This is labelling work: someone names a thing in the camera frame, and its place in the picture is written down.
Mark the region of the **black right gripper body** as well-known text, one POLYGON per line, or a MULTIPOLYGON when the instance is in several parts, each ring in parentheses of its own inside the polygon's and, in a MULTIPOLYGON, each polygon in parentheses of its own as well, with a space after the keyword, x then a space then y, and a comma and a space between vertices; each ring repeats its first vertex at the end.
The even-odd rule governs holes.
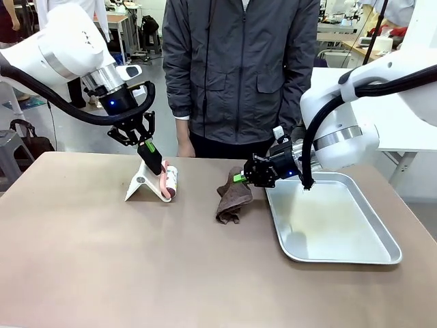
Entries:
POLYGON ((292 142, 283 142, 271 147, 271 161, 280 179, 301 176, 301 169, 298 168, 294 159, 292 142))

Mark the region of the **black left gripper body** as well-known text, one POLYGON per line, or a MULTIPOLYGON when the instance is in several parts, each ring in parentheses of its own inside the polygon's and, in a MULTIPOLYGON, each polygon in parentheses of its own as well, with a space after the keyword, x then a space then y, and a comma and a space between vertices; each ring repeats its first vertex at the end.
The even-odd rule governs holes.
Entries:
MULTIPOLYGON (((133 96, 133 93, 128 89, 127 86, 120 86, 118 90, 101 96, 98 98, 100 104, 103 106, 104 110, 108 116, 117 116, 126 113, 136 107, 138 103, 133 96)), ((101 126, 112 126, 112 125, 122 125, 122 126, 133 126, 142 123, 143 118, 140 114, 132 115, 119 123, 106 122, 105 124, 100 124, 101 126)))

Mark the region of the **person right hand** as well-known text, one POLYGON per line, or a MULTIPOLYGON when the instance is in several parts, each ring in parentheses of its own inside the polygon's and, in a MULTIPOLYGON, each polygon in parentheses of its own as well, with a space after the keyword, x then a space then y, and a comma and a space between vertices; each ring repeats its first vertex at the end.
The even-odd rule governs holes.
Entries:
POLYGON ((178 141, 178 156, 194 158, 195 149, 190 140, 188 120, 176 119, 175 126, 178 141))

